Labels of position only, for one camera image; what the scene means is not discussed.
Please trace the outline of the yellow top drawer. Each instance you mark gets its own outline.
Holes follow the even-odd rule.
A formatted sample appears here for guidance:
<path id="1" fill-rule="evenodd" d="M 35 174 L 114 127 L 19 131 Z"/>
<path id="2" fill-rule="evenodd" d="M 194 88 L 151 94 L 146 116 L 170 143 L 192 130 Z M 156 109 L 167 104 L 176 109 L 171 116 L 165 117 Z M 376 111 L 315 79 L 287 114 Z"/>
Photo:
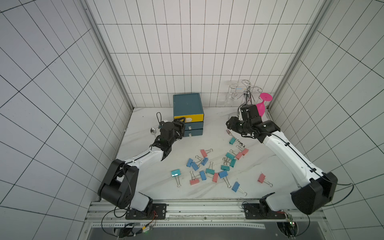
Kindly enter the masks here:
<path id="1" fill-rule="evenodd" d="M 181 119 L 181 118 L 185 118 L 186 123 L 203 122 L 204 114 L 174 116 L 174 119 Z"/>

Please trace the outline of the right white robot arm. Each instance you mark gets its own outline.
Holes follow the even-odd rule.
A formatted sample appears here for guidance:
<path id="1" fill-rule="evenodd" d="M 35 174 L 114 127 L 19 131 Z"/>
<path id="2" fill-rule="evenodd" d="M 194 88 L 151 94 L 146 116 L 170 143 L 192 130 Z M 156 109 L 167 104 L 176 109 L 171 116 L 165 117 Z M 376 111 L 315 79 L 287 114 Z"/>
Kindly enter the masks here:
<path id="1" fill-rule="evenodd" d="M 265 195 L 260 204 L 266 211 L 299 210 L 311 215 L 334 198 L 338 178 L 331 172 L 324 172 L 310 162 L 271 120 L 261 118 L 241 121 L 231 117 L 226 126 L 244 138 L 257 139 L 276 154 L 290 170 L 298 188 Z"/>

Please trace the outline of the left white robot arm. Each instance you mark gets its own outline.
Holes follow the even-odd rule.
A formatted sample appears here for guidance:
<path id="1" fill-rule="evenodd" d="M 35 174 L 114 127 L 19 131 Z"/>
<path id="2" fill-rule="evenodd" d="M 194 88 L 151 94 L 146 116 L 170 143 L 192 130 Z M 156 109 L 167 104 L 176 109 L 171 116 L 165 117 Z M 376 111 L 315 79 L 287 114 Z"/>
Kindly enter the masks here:
<path id="1" fill-rule="evenodd" d="M 120 209 L 128 207 L 149 215 L 153 211 L 153 199 L 137 190 L 140 170 L 163 161 L 170 154 L 174 142 L 184 136 L 185 123 L 185 117 L 160 122 L 160 134 L 148 150 L 124 161 L 112 161 L 98 189 L 98 196 Z"/>

